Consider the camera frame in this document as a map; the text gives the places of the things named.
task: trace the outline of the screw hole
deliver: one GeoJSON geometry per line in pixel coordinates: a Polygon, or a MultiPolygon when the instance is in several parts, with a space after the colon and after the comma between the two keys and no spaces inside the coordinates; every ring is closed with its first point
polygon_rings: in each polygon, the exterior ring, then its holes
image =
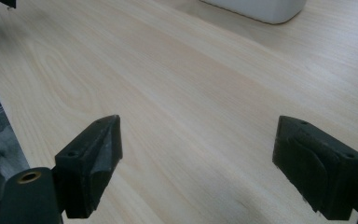
{"type": "Polygon", "coordinates": [[[19,184],[28,184],[38,179],[41,175],[42,173],[40,172],[30,172],[20,177],[20,179],[17,182],[19,184]]]}

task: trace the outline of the black plastic bracket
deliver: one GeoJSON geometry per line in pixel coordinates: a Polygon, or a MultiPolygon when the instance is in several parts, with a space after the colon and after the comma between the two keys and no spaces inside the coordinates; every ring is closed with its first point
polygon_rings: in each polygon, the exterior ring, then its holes
{"type": "Polygon", "coordinates": [[[358,152],[312,124],[280,116],[272,161],[327,219],[358,211],[358,152]]]}
{"type": "Polygon", "coordinates": [[[14,7],[17,6],[17,0],[0,0],[1,3],[7,5],[8,7],[14,7]]]}
{"type": "Polygon", "coordinates": [[[97,208],[122,159],[120,117],[98,119],[55,157],[56,166],[12,176],[0,202],[0,224],[59,224],[97,208]]]}

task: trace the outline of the wood grain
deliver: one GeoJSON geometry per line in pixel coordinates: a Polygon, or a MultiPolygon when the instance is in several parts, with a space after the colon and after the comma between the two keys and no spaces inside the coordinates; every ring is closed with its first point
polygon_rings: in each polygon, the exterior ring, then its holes
{"type": "Polygon", "coordinates": [[[358,150],[358,1],[276,26],[194,0],[0,5],[0,98],[31,166],[122,117],[99,209],[65,223],[334,223],[271,157],[280,115],[358,150]]]}

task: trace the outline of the wooden table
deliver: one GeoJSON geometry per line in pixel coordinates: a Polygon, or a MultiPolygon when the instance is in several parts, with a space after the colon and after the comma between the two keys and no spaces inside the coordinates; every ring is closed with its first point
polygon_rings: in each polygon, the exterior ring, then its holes
{"type": "Polygon", "coordinates": [[[282,25],[196,0],[0,5],[0,98],[33,167],[121,116],[98,210],[65,223],[334,223],[271,158],[280,115],[358,150],[358,1],[282,25]]]}

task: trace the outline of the white container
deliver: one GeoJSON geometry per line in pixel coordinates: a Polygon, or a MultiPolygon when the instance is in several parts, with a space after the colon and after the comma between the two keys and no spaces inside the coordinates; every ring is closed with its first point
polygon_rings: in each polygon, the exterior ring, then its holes
{"type": "Polygon", "coordinates": [[[289,21],[307,0],[201,0],[258,21],[277,24],[289,21]]]}

